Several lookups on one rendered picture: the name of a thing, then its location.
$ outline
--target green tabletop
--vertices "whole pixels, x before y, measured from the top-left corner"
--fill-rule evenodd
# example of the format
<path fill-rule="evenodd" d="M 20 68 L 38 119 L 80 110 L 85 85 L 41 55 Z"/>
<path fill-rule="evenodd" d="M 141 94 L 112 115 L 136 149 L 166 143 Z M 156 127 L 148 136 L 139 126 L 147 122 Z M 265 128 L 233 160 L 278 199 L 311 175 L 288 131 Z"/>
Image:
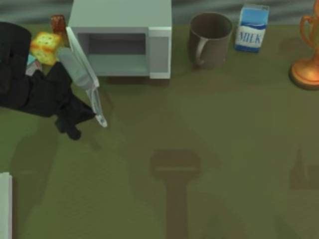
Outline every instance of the green tabletop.
<path fill-rule="evenodd" d="M 172 205 L 186 198 L 189 239 L 319 238 L 319 92 L 288 79 L 290 64 L 313 52 L 299 28 L 269 26 L 259 54 L 231 48 L 213 71 L 192 70 L 187 38 L 187 26 L 173 29 L 169 84 L 101 78 L 109 127 L 85 122 L 79 141 L 54 118 L 0 109 L 0 170 L 14 177 L 19 239 L 171 239 L 166 214 L 178 218 Z M 200 158 L 187 195 L 167 196 L 172 205 L 150 166 L 161 149 Z"/>

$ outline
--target background wall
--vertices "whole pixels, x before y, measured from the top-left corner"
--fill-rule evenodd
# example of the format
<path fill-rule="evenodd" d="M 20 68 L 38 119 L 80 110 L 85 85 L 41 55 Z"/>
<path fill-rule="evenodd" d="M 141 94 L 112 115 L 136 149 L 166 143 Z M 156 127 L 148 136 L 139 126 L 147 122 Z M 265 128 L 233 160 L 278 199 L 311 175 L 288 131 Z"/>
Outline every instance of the background wall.
<path fill-rule="evenodd" d="M 0 0 L 0 21 L 12 23 L 46 23 L 53 14 L 68 19 L 73 0 Z M 172 0 L 174 24 L 189 23 L 201 11 L 217 11 L 237 21 L 243 3 L 271 7 L 273 24 L 298 24 L 304 14 L 311 14 L 314 0 Z"/>

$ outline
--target blue and white milk carton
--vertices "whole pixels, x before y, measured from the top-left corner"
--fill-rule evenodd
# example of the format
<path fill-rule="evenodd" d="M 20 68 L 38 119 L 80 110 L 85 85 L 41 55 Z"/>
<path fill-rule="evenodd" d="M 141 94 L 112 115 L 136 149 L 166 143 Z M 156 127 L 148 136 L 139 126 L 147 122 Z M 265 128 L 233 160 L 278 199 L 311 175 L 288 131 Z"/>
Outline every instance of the blue and white milk carton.
<path fill-rule="evenodd" d="M 246 4 L 240 12 L 235 49 L 259 52 L 268 24 L 269 7 Z"/>

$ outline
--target trophy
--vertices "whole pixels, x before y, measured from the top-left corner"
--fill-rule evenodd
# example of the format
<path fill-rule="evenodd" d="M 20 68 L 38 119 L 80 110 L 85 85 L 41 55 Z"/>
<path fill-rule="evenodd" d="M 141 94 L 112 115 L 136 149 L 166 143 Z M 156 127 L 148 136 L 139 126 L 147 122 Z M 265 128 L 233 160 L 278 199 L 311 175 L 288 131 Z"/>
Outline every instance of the trophy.
<path fill-rule="evenodd" d="M 308 34 L 305 33 L 306 22 L 310 25 Z M 290 79 L 302 89 L 319 90 L 319 0 L 315 1 L 313 16 L 302 16 L 300 34 L 303 41 L 315 49 L 315 54 L 311 59 L 295 62 L 290 68 Z"/>

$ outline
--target microwave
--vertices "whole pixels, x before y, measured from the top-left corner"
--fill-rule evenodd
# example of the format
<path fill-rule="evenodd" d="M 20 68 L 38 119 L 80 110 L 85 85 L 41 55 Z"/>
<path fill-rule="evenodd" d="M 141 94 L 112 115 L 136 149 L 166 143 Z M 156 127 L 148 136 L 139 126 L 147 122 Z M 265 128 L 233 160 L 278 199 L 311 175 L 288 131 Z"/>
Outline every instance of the microwave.
<path fill-rule="evenodd" d="M 67 34 L 97 76 L 170 78 L 171 0 L 74 0 Z"/>

